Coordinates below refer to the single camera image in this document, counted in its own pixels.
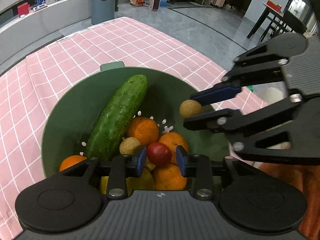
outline suitcase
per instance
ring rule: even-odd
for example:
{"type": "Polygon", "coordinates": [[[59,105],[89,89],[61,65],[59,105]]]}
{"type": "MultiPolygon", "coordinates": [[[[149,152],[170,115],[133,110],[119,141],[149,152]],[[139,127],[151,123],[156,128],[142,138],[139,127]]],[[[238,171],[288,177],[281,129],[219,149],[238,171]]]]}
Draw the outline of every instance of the suitcase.
{"type": "Polygon", "coordinates": [[[226,1],[226,0],[210,0],[210,3],[211,3],[213,6],[222,7],[225,1],[226,1]]]}

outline colander handle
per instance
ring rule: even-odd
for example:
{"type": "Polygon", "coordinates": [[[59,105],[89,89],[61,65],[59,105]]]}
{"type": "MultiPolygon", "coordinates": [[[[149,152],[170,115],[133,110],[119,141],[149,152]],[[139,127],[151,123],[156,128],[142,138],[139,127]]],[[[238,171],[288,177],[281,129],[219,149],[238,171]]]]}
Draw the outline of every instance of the colander handle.
{"type": "Polygon", "coordinates": [[[100,72],[110,70],[110,69],[122,68],[122,67],[125,67],[122,61],[110,62],[107,64],[102,64],[100,66],[100,72]]]}

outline gray trash can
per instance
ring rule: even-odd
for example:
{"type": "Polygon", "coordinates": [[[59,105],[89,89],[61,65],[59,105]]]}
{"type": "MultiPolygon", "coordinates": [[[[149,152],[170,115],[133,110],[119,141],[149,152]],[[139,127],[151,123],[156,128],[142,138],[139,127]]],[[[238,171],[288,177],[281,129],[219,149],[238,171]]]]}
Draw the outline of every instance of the gray trash can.
{"type": "Polygon", "coordinates": [[[99,24],[115,18],[116,0],[92,0],[91,23],[99,24]]]}

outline robot logo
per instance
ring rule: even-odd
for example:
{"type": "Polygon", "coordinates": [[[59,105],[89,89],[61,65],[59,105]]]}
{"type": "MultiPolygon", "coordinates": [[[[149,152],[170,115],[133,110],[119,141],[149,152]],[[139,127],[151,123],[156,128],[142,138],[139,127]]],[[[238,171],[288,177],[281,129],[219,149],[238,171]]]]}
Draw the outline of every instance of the robot logo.
{"type": "Polygon", "coordinates": [[[158,197],[165,197],[165,194],[164,194],[163,192],[159,192],[159,193],[157,194],[157,196],[158,196],[158,197]]]}

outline red box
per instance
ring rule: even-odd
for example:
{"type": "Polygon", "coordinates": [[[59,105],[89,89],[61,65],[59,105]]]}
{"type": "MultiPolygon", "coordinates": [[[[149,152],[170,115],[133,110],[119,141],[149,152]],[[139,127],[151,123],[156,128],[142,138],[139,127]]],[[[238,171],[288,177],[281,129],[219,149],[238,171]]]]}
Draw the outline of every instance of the red box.
{"type": "Polygon", "coordinates": [[[267,5],[277,12],[281,11],[281,6],[271,2],[270,0],[267,2],[267,5]]]}
{"type": "Polygon", "coordinates": [[[18,6],[18,15],[19,17],[23,14],[28,14],[29,13],[29,8],[30,8],[30,5],[25,2],[21,5],[18,6]]]}

